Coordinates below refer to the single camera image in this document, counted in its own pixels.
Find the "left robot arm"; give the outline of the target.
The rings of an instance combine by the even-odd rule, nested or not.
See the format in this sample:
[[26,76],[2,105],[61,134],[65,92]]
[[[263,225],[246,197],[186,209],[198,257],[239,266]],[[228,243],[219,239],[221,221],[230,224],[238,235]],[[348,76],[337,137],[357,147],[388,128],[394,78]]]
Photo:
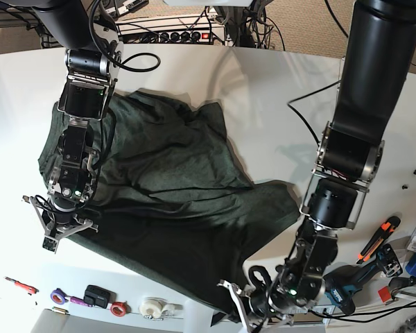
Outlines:
[[254,290],[221,281],[242,332],[260,332],[308,311],[327,289],[325,269],[338,253],[337,231],[356,225],[381,163],[383,134],[416,49],[416,1],[356,1],[333,119],[323,131],[292,250],[273,278]]

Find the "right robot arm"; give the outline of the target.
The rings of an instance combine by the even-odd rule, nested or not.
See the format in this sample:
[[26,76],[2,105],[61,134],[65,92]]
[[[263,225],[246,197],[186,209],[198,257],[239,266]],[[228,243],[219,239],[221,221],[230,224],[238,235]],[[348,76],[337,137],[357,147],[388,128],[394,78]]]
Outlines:
[[94,198],[104,153],[94,148],[92,123],[102,122],[114,94],[123,43],[114,20],[94,1],[29,1],[41,22],[66,49],[67,79],[57,103],[67,125],[55,138],[60,154],[49,172],[47,197],[27,197],[44,228],[43,248],[97,225],[83,210]]

